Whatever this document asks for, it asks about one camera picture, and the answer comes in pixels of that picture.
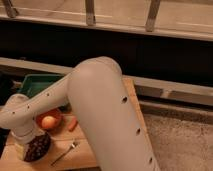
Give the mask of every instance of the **fork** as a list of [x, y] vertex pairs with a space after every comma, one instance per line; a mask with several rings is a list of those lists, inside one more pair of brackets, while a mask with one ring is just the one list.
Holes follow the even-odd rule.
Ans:
[[56, 158], [56, 159], [51, 163], [51, 166], [54, 166], [54, 164], [55, 164], [56, 162], [58, 162], [61, 158], [63, 158], [65, 155], [67, 155], [71, 150], [75, 149], [79, 144], [80, 144], [80, 142], [74, 140], [73, 143], [69, 146], [68, 150], [65, 151], [64, 153], [62, 153], [58, 158]]

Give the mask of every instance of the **food item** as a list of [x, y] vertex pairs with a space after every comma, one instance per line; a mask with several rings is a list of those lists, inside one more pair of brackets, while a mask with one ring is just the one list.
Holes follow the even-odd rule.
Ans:
[[35, 136], [30, 142], [23, 143], [15, 137], [14, 143], [18, 158], [26, 162], [43, 157], [48, 152], [50, 144], [50, 136], [40, 128], [36, 128]]
[[74, 131], [75, 127], [78, 125], [78, 121], [77, 118], [74, 116], [70, 122], [70, 124], [68, 125], [68, 130], [70, 132]]
[[56, 128], [62, 121], [62, 113], [56, 108], [36, 117], [37, 125], [45, 130]]
[[53, 116], [45, 116], [41, 121], [41, 126], [43, 129], [52, 129], [56, 126], [57, 120]]
[[31, 162], [43, 157], [50, 147], [50, 137], [47, 133], [37, 136], [29, 143], [24, 161]]

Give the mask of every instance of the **wooden table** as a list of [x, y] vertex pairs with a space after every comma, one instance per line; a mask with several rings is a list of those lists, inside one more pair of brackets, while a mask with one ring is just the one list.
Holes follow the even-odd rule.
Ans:
[[[139, 102], [135, 93], [133, 81], [130, 78], [124, 78], [124, 84], [127, 88], [130, 100], [134, 105], [138, 119], [144, 129], [147, 139], [149, 137], [147, 134], [146, 125], [144, 122], [143, 115], [140, 110]], [[97, 162], [93, 155], [93, 152], [82, 132], [80, 126], [78, 125], [74, 132], [69, 132], [67, 130], [67, 125], [73, 117], [72, 112], [63, 114], [63, 122], [60, 126], [50, 132], [52, 138], [52, 144], [48, 153], [40, 160], [27, 163], [20, 161], [16, 156], [16, 151], [14, 147], [14, 141], [11, 135], [8, 136], [6, 146], [4, 148], [0, 166], [4, 170], [11, 171], [15, 169], [16, 171], [29, 171], [29, 170], [69, 170], [75, 168], [89, 168], [96, 167]], [[73, 139], [78, 139], [80, 141], [79, 147], [74, 149], [72, 152], [68, 153], [64, 158], [57, 162], [54, 167], [50, 166], [51, 162], [54, 161], [61, 153], [66, 151]]]

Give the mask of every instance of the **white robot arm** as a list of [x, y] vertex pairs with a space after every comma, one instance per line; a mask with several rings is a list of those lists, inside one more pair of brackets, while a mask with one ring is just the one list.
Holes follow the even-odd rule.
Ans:
[[110, 58], [80, 63], [30, 100], [24, 95], [12, 96], [0, 112], [0, 127], [29, 142], [32, 118], [68, 102], [103, 171], [160, 170], [134, 114], [121, 69]]

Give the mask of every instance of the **brown egg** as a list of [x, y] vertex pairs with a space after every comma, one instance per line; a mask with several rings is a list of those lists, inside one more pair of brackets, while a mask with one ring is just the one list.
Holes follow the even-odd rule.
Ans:
[[43, 129], [52, 129], [56, 126], [57, 120], [52, 116], [45, 116], [41, 121], [41, 126]]

